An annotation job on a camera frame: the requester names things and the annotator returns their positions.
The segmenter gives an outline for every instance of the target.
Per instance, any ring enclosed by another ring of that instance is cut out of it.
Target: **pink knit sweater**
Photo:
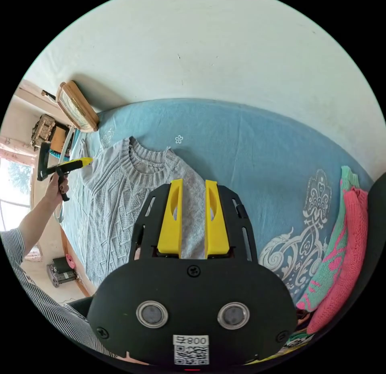
[[[368,213],[367,192],[352,188],[343,196],[346,206],[347,250],[340,275],[315,311],[307,334],[313,334],[328,324],[350,296],[362,268],[366,251]]]

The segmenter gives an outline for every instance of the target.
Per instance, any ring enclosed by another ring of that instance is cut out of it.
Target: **blue bed sheet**
[[[294,302],[322,258],[337,217],[341,166],[372,180],[340,146],[284,116],[240,104],[170,99],[131,104],[99,114],[99,130],[77,133],[71,158],[84,139],[98,156],[134,136],[152,150],[173,151],[202,178],[234,190],[253,225],[258,254],[282,278]],[[82,259],[82,221],[90,197],[76,172],[70,175],[63,229]]]

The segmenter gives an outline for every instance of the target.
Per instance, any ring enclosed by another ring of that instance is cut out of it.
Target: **window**
[[[0,159],[0,231],[17,228],[31,210],[32,172],[30,166]],[[30,255],[40,255],[37,245]]]

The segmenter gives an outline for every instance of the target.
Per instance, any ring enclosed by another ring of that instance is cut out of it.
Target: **black handle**
[[[64,181],[64,173],[63,171],[60,169],[60,167],[56,168],[56,173],[58,174],[59,176],[59,180],[57,181],[57,187],[59,188],[59,191],[60,191],[60,184]],[[65,194],[65,193],[62,193],[60,191],[60,194],[62,195],[62,199],[63,201],[69,201],[69,197]]]

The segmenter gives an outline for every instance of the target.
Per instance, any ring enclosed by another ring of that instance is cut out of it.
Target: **tree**
[[[12,185],[23,194],[29,194],[31,191],[31,170],[31,167],[17,162],[11,162],[8,166],[8,175]]]

